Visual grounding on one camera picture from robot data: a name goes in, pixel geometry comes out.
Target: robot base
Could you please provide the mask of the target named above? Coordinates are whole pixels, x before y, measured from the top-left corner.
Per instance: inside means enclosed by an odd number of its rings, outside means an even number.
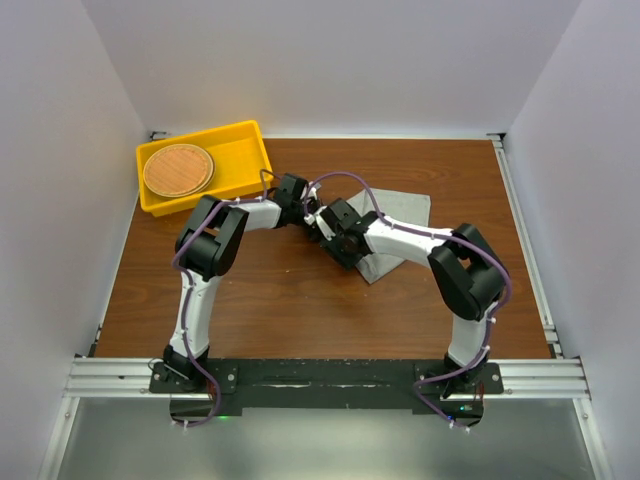
[[[242,415],[244,408],[402,409],[414,414],[433,411],[415,395],[412,385],[421,376],[445,373],[442,360],[317,360],[210,358],[207,370],[220,383],[219,415]],[[504,392],[496,363],[485,363],[455,384],[425,385],[421,393],[456,420],[482,418],[482,401],[444,400],[452,393]],[[185,393],[184,379],[162,362],[154,364],[151,393]],[[204,393],[204,386],[192,393]],[[172,400],[171,414],[205,416],[211,402]]]

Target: gray floor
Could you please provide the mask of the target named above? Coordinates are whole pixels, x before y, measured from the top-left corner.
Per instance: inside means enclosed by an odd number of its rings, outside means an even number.
[[[61,479],[580,479],[571,401],[493,401],[466,435],[405,411],[247,410],[190,429],[162,399],[84,399]]]

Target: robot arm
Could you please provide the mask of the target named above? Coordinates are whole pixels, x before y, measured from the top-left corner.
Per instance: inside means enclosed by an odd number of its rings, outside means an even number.
[[[321,246],[345,268],[375,253],[394,255],[432,268],[442,297],[453,313],[452,340],[445,362],[454,368],[471,363],[482,348],[490,320],[487,313],[500,296],[504,280],[480,256],[442,236],[458,236],[497,258],[475,227],[463,224],[456,230],[434,229],[387,216],[383,222],[376,212],[360,216],[342,199],[321,207],[305,220],[318,225],[324,236]],[[396,228],[401,226],[427,235]],[[466,259],[470,264],[465,268],[460,260]]]
[[[475,227],[463,224],[455,230],[431,229],[397,222],[376,212],[361,216],[346,201],[337,199],[320,206],[315,191],[304,215],[306,180],[287,174],[272,199],[239,206],[226,205],[209,225],[218,229],[213,235],[203,232],[180,260],[187,273],[182,274],[182,299],[175,332],[165,348],[164,364],[186,379],[196,372],[185,351],[181,316],[186,318],[190,350],[198,362],[206,361],[209,350],[209,322],[217,288],[235,259],[245,231],[279,228],[288,224],[305,227],[320,239],[320,246],[344,268],[352,268],[363,257],[374,253],[394,255],[430,267],[445,304],[453,313],[453,336],[445,357],[452,369],[468,365],[482,347],[487,328],[487,312],[493,307],[504,281],[494,267],[479,255],[454,242],[432,234],[455,235],[497,258]],[[203,197],[194,209],[176,242],[176,251],[190,238],[220,200]],[[402,231],[408,226],[427,236]],[[468,266],[461,260],[469,259]],[[184,303],[191,290],[187,309]]]
[[[224,205],[212,223],[207,225],[210,229],[217,229],[217,234],[202,232],[180,258],[180,309],[176,328],[163,353],[164,364],[174,373],[185,379],[193,379],[197,375],[185,348],[185,331],[193,356],[199,362],[207,358],[209,323],[216,292],[235,260],[244,232],[280,228],[291,223],[303,225],[302,198],[306,196],[306,188],[305,179],[287,174],[272,199]],[[317,203],[315,189],[310,193],[309,204],[314,208]],[[220,202],[211,196],[200,199],[176,241],[176,252]]]

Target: cable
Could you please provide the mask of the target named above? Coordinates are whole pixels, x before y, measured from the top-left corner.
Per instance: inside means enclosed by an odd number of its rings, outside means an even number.
[[[455,243],[457,243],[459,245],[462,245],[463,247],[465,247],[465,248],[471,250],[472,252],[480,255],[492,267],[495,267],[498,270],[498,272],[500,273],[500,275],[502,276],[502,278],[504,279],[504,282],[505,282],[505,293],[502,296],[502,298],[493,306],[493,308],[491,308],[486,313],[487,321],[485,323],[485,325],[486,325],[485,334],[484,334],[484,338],[482,340],[482,345],[480,347],[480,350],[478,351],[476,356],[467,365],[465,365],[464,367],[460,367],[459,369],[454,370],[454,371],[449,372],[449,373],[446,373],[444,375],[437,375],[435,377],[425,378],[424,380],[418,380],[417,382],[415,382],[413,384],[413,390],[414,390],[415,394],[418,396],[418,398],[425,405],[427,405],[429,408],[431,408],[431,410],[433,410],[439,417],[443,418],[447,422],[450,422],[451,426],[460,427],[460,428],[466,428],[465,425],[463,425],[463,424],[461,424],[459,422],[456,422],[455,420],[450,418],[437,405],[435,405],[431,400],[429,400],[426,396],[424,396],[420,392],[420,387],[422,387],[424,385],[428,385],[430,383],[436,383],[436,382],[441,382],[443,380],[449,380],[451,378],[455,378],[455,377],[457,377],[459,375],[462,375],[463,373],[471,370],[476,365],[478,365],[478,363],[480,363],[480,361],[482,361],[482,359],[484,358],[485,354],[489,350],[489,339],[491,338],[491,328],[492,328],[492,325],[493,325],[493,321],[492,320],[495,318],[495,314],[498,312],[498,310],[500,310],[502,307],[504,307],[504,305],[511,299],[511,295],[512,295],[512,292],[513,292],[513,285],[511,283],[511,278],[509,277],[509,274],[507,273],[505,268],[500,264],[500,262],[498,260],[493,258],[491,255],[489,255],[487,252],[485,252],[481,248],[477,247],[473,243],[468,242],[468,241],[466,241],[466,240],[464,240],[462,238],[458,238],[458,237],[455,237],[453,235],[443,234],[443,233],[440,233],[440,232],[437,232],[437,231],[430,231],[430,232],[426,231],[425,232],[423,230],[418,230],[418,229],[415,229],[415,228],[407,227],[405,225],[392,224],[389,220],[386,219],[386,217],[384,216],[384,214],[380,210],[380,206],[378,205],[378,202],[376,201],[375,195],[373,194],[373,191],[371,190],[371,187],[369,186],[369,184],[367,184],[367,182],[362,177],[356,175],[355,173],[342,172],[342,171],[330,172],[330,173],[326,173],[324,175],[319,176],[313,182],[311,182],[309,184],[309,188],[307,189],[307,193],[305,194],[303,202],[302,202],[305,216],[307,216],[309,214],[309,208],[307,206],[307,202],[309,200],[309,192],[311,191],[311,189],[314,187],[314,185],[316,185],[321,180],[324,180],[324,179],[329,178],[329,177],[334,177],[334,176],[347,176],[347,177],[351,177],[351,178],[357,180],[363,186],[363,188],[367,192],[367,195],[369,195],[369,198],[371,199],[371,204],[373,205],[373,208],[374,208],[376,214],[378,215],[378,218],[385,225],[387,225],[389,227],[392,227],[392,228],[395,228],[395,229],[398,229],[398,230],[402,230],[402,231],[407,232],[407,233],[413,233],[415,235],[421,235],[421,236],[426,236],[426,237],[433,237],[433,238],[437,238],[439,240],[452,241],[452,242],[455,242]]]
[[[207,215],[207,218],[205,218],[204,221],[200,224],[200,226],[193,232],[193,235],[191,235],[189,239],[182,245],[182,247],[180,247],[178,252],[173,257],[173,260],[171,261],[171,266],[176,270],[179,270],[180,272],[184,273],[187,279],[189,280],[189,288],[185,293],[184,302],[182,303],[182,310],[179,313],[180,328],[182,328],[182,332],[183,332],[182,341],[184,342],[184,349],[187,352],[187,357],[189,358],[189,361],[193,364],[196,370],[198,370],[202,375],[204,375],[204,378],[208,383],[211,383],[213,385],[213,388],[215,390],[215,397],[216,397],[213,407],[211,408],[211,410],[209,411],[209,413],[205,418],[201,420],[196,420],[193,422],[189,422],[187,420],[179,420],[175,418],[173,419],[176,423],[179,423],[186,428],[197,427],[198,425],[207,423],[209,420],[215,417],[218,411],[220,410],[220,402],[221,402],[222,395],[220,393],[220,384],[218,383],[218,381],[204,367],[202,367],[202,365],[198,363],[195,356],[193,355],[193,352],[191,351],[191,347],[189,346],[189,341],[187,339],[187,309],[189,308],[189,301],[191,299],[191,294],[193,292],[194,281],[193,281],[193,276],[191,275],[191,272],[186,268],[183,268],[180,266],[180,259],[185,254],[185,252],[189,250],[189,247],[191,247],[193,242],[195,242],[196,238],[200,236],[200,234],[205,230],[205,228],[207,228],[207,226],[211,223],[211,221],[216,217],[216,215],[218,214],[218,212],[220,212],[222,207],[224,207],[225,205],[242,205],[247,203],[260,203],[267,199],[268,187],[267,187],[267,182],[264,179],[265,173],[278,179],[281,178],[279,175],[276,175],[275,173],[269,170],[266,170],[264,168],[261,169],[260,181],[262,182],[262,188],[263,188],[262,196],[258,198],[250,198],[250,199],[237,199],[235,201],[221,200],[211,210],[211,212],[209,212],[209,215]],[[209,396],[211,397],[211,390],[209,386],[207,386],[207,393],[209,393]]]

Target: round wooden plate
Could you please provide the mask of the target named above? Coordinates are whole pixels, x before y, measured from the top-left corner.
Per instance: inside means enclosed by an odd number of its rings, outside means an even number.
[[[214,170],[215,164],[206,150],[178,144],[151,155],[144,166],[143,178],[153,193],[178,198],[201,190],[211,181]]]

